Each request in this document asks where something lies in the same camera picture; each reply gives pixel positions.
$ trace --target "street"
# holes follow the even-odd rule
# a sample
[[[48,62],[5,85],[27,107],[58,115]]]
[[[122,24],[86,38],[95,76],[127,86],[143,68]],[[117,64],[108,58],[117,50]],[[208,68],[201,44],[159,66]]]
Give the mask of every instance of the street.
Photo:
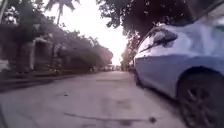
[[[186,128],[166,100],[104,72],[1,94],[0,114],[6,128]]]

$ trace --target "tree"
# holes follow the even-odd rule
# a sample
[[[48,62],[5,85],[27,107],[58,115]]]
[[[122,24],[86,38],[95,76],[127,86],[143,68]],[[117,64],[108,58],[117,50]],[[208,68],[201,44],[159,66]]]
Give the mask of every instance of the tree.
[[[190,15],[182,0],[97,0],[108,27],[123,26],[124,34],[143,37],[158,22],[183,24]]]
[[[63,7],[64,6],[67,6],[72,11],[75,9],[75,7],[74,7],[74,5],[72,3],[72,0],[49,0],[48,4],[46,6],[46,9],[47,10],[51,10],[52,7],[55,4],[58,4],[59,5],[59,7],[58,7],[58,18],[57,18],[57,25],[59,25],[59,23],[60,23],[60,17],[63,14]]]

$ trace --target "sidewalk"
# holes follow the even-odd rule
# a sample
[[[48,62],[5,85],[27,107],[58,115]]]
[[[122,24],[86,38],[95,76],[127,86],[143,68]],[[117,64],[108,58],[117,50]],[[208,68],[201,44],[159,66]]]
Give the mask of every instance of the sidewalk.
[[[72,78],[77,75],[49,76],[49,77],[31,77],[31,78],[11,78],[0,80],[0,93],[8,92],[14,89],[27,88],[37,85],[45,85],[54,80]]]

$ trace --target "car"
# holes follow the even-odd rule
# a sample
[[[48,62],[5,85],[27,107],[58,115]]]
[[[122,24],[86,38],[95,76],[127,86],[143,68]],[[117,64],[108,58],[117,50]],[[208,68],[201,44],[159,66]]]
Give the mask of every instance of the car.
[[[201,22],[153,28],[134,57],[136,84],[180,104],[190,128],[224,128],[224,31]]]

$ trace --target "palm tree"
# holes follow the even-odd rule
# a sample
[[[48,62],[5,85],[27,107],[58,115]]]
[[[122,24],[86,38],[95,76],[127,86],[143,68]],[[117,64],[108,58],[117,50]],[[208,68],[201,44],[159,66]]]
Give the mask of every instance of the palm tree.
[[[74,5],[72,3],[72,0],[49,0],[48,4],[46,6],[46,10],[51,10],[52,7],[55,4],[59,4],[59,7],[58,7],[58,18],[57,18],[57,25],[59,25],[60,17],[63,14],[63,7],[67,6],[72,11],[75,9],[75,7],[74,7]]]

